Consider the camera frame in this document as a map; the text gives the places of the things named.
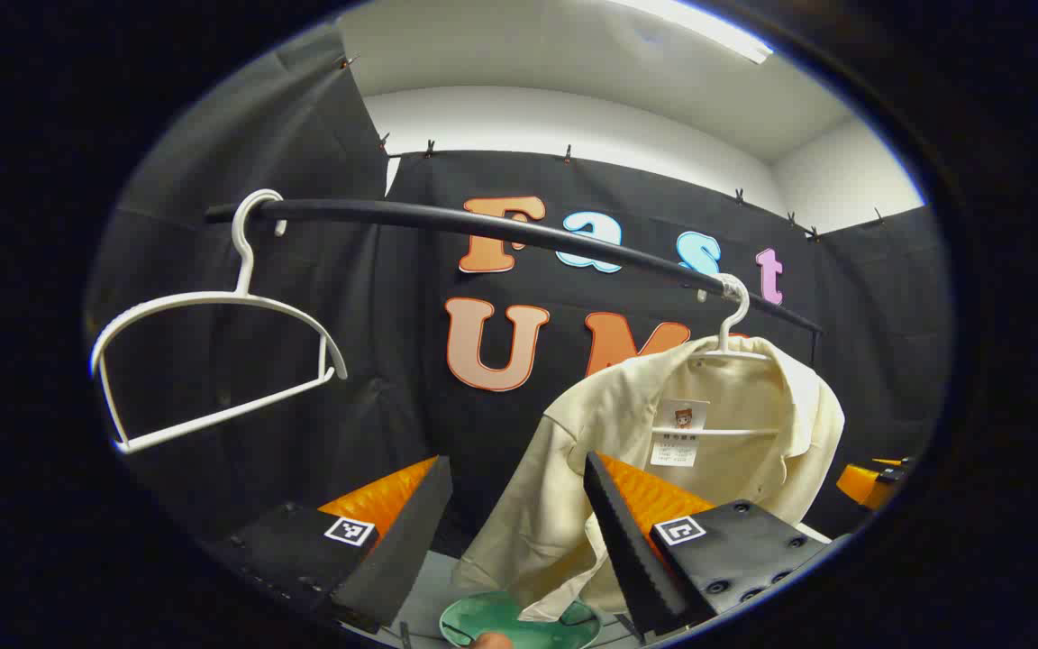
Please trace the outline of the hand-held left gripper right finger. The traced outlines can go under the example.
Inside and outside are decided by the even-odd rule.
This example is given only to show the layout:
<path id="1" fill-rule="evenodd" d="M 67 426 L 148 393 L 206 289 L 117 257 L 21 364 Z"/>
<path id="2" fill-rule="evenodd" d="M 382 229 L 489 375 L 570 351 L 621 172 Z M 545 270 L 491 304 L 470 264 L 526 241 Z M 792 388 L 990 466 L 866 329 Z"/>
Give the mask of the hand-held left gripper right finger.
<path id="1" fill-rule="evenodd" d="M 789 579 L 827 544 L 746 498 L 714 506 L 590 452 L 584 488 L 634 627 L 688 631 Z"/>

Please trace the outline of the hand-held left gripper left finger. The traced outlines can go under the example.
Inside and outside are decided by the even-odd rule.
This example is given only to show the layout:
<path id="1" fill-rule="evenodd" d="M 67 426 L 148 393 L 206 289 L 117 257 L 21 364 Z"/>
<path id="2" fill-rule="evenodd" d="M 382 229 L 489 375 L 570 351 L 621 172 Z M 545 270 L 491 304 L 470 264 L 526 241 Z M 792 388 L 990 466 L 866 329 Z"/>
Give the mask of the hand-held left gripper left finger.
<path id="1" fill-rule="evenodd" d="M 433 456 L 329 504 L 284 502 L 213 556 L 305 620 L 376 632 L 407 600 L 450 493 L 450 459 Z"/>

